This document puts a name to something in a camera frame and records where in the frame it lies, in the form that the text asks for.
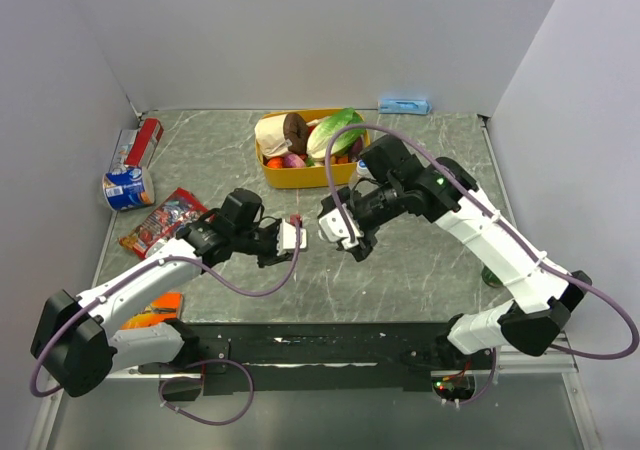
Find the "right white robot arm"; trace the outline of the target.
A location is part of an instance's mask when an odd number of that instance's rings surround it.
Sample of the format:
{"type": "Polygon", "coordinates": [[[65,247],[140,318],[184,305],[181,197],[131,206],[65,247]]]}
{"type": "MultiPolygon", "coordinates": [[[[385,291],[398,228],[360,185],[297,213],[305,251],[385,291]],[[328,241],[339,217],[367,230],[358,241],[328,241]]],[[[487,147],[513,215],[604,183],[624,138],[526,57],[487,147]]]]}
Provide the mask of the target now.
{"type": "Polygon", "coordinates": [[[425,166],[397,137],[385,135],[361,159],[372,190],[344,187],[322,200],[322,240],[366,259],[380,227],[403,214],[423,217],[471,251],[509,291],[509,302],[452,317],[437,356],[456,369],[480,350],[510,345],[540,356],[558,337],[584,297],[566,281],[568,271],[536,250],[504,220],[486,193],[456,161],[440,157],[425,166]]]}

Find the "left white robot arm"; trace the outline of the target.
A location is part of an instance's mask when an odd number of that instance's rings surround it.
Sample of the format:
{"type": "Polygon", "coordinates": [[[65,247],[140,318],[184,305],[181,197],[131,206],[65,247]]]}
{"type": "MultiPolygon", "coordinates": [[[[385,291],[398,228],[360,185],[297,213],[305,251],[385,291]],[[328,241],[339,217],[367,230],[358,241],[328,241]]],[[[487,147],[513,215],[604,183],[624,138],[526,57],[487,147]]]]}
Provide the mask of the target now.
{"type": "Polygon", "coordinates": [[[254,256],[264,268],[287,262],[296,265],[307,247],[298,215],[261,224],[264,205],[254,192],[237,188],[222,206],[186,224],[145,260],[106,283],[76,296],[60,290],[42,310],[31,344],[36,366],[30,391],[38,387],[42,370],[72,397],[82,396],[111,373],[134,366],[166,363],[177,372],[191,369],[198,343],[190,328],[178,320],[127,329],[125,323],[147,305],[179,286],[209,274],[236,294],[252,298],[270,290],[244,291],[225,280],[215,266],[239,253],[254,256]]]}

